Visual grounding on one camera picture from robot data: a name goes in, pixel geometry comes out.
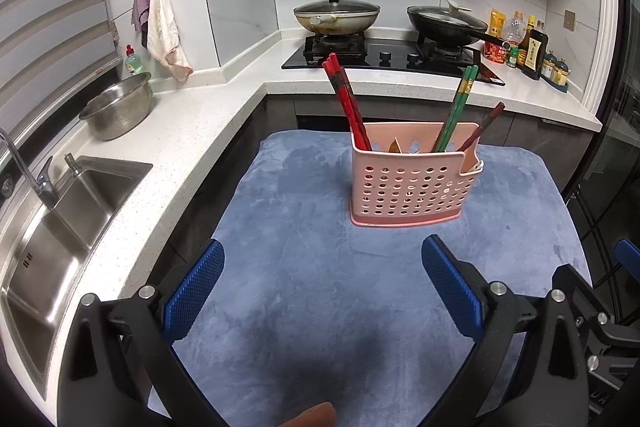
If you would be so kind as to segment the left hand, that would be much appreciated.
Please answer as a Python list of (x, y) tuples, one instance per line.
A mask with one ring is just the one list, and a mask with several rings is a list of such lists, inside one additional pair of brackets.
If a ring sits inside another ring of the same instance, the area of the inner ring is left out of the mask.
[(310, 407), (294, 418), (281, 424), (280, 427), (334, 427), (336, 425), (336, 410), (329, 402), (323, 402)]

